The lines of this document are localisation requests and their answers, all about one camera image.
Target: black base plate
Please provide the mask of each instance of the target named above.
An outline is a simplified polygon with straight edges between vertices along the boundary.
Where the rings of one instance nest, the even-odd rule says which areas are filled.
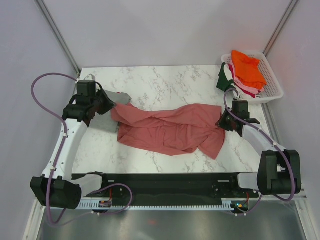
[[[111,184],[125,184],[133,192],[132,206],[210,206],[222,205],[222,198],[258,198],[252,189],[238,185],[238,173],[154,173],[154,174],[105,174],[102,188]],[[73,174],[78,179],[85,174]],[[87,197],[109,197],[110,191]],[[125,206],[130,193],[125,187],[112,188],[112,204]]]

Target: marble table surface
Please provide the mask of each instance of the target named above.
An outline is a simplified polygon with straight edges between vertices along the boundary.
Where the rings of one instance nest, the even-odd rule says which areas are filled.
[[[225,107],[223,92],[216,88],[220,66],[150,66],[83,68],[81,80],[96,80],[105,90],[128,93],[132,104],[147,111],[173,110],[187,104]],[[262,106],[249,105],[252,118],[269,133]],[[236,132],[226,132],[216,160],[200,150],[167,156],[125,146],[117,134],[104,130],[97,115],[85,133],[73,165],[73,173],[227,173],[257,172],[260,156]]]

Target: pink cloth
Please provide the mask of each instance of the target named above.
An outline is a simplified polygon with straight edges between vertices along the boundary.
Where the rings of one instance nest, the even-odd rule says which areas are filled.
[[[120,122],[118,142],[169,156],[193,153],[199,148],[212,159],[218,156],[225,131],[216,126],[221,106],[190,104],[175,110],[143,111],[130,103],[111,110]]]
[[[228,66],[229,66],[229,69],[230,69],[230,71],[231,71],[231,73],[232,73],[232,78],[234,79],[235,78],[235,72],[234,72],[234,68],[232,67],[232,65],[231,64],[228,64]],[[249,91],[246,91],[246,90],[244,90],[244,89],[242,89],[241,87],[239,87],[237,84],[235,84],[242,92],[244,92],[245,94],[247,94],[247,95],[249,95],[249,96],[251,96],[252,98],[256,98],[256,95],[255,94],[253,94],[253,93],[251,93],[251,92],[249,92]]]
[[[234,83],[242,90],[245,90],[249,93],[252,93],[254,95],[260,93],[260,92],[263,92],[265,89],[264,88],[261,88],[260,90],[256,89],[256,88],[253,88],[253,87],[249,87],[249,86],[246,86],[244,85],[237,77],[236,77],[236,74],[235,74],[235,65],[234,63],[232,62],[232,60],[230,60],[230,63],[229,63],[232,67],[232,71],[233,71],[233,81]]]

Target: laundry basket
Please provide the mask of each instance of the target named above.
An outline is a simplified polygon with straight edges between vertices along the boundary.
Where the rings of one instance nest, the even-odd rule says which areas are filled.
[[[258,65],[260,73],[263,75],[267,85],[264,86],[264,91],[260,92],[255,96],[255,98],[246,98],[249,104],[265,104],[274,99],[280,99],[284,96],[284,91],[282,90],[278,79],[276,78],[274,71],[272,71],[268,60],[265,55],[257,51],[244,51],[244,54],[251,58],[256,58],[260,60]],[[221,57],[223,63],[229,64],[231,61],[231,54],[225,54]]]

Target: white enclosure wall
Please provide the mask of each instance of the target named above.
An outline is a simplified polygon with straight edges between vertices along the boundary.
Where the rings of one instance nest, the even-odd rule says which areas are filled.
[[[0,31],[0,239],[19,240],[35,198],[31,178],[47,165],[61,127],[33,101],[32,81],[48,72],[75,73],[34,1],[1,1]],[[36,95],[62,113],[74,86],[48,77]]]
[[[300,1],[268,56],[284,97],[270,103],[282,143],[296,149],[320,229],[320,1]]]
[[[44,0],[84,67],[214,65],[263,51],[290,0]]]

